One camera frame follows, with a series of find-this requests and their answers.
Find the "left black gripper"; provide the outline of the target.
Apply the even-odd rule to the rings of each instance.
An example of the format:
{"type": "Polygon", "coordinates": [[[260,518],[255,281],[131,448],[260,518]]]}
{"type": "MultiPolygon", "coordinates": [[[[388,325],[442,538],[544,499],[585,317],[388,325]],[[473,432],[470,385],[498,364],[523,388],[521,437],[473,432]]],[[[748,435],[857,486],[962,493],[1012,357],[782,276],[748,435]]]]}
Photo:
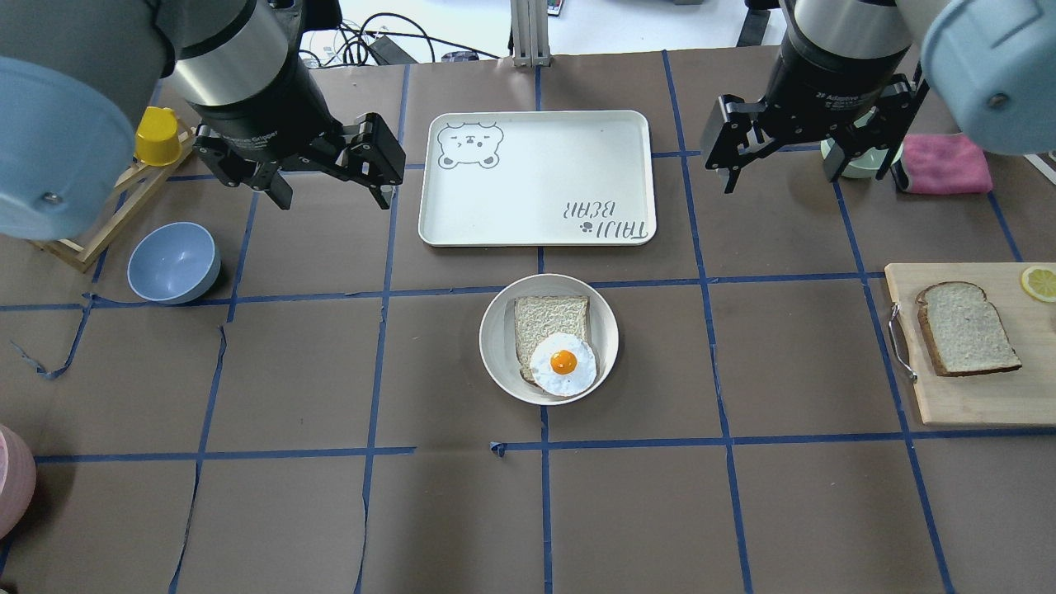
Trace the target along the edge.
{"type": "Polygon", "coordinates": [[[380,114],[350,124],[333,116],[291,50],[184,50],[171,83],[197,113],[196,150],[223,184],[256,187],[290,210],[294,192],[281,172],[323,172],[367,187],[391,210],[403,147],[380,114]]]}

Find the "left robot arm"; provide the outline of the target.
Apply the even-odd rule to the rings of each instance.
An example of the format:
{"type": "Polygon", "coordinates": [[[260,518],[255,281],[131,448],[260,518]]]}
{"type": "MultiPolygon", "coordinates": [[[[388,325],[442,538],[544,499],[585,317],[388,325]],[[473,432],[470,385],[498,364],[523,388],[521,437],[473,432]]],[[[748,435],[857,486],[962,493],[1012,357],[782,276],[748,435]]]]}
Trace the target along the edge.
{"type": "Polygon", "coordinates": [[[1,229],[86,233],[134,157],[158,80],[200,117],[196,151],[226,186],[283,210],[283,172],[365,186],[389,208],[406,153],[384,117],[344,125],[299,56],[306,31],[341,23],[336,1],[4,1],[1,229]]]}

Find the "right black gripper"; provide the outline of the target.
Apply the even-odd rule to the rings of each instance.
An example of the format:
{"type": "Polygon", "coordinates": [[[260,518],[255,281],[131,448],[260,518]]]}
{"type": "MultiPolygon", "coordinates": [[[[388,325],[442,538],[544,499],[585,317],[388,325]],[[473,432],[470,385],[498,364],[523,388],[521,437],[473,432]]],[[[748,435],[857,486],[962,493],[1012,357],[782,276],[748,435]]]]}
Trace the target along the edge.
{"type": "Polygon", "coordinates": [[[912,79],[898,72],[906,53],[849,58],[787,31],[759,101],[718,97],[701,135],[706,168],[723,177],[724,193],[732,193],[747,165],[784,147],[833,140],[823,143],[830,183],[853,157],[871,149],[897,151],[929,91],[921,67],[912,79]],[[874,116],[856,128],[870,109],[874,116]]]}

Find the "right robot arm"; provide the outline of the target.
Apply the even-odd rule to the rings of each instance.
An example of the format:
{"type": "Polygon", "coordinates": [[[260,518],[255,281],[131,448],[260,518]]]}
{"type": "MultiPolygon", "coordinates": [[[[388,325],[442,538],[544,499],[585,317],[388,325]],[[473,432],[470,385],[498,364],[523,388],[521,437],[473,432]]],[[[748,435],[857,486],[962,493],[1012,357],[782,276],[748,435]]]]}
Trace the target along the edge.
{"type": "Polygon", "coordinates": [[[708,169],[734,191],[757,159],[830,140],[836,180],[882,151],[875,179],[910,154],[908,131],[929,92],[984,151],[1052,151],[1052,1],[751,1],[787,30],[763,97],[718,97],[701,136],[708,169]]]}

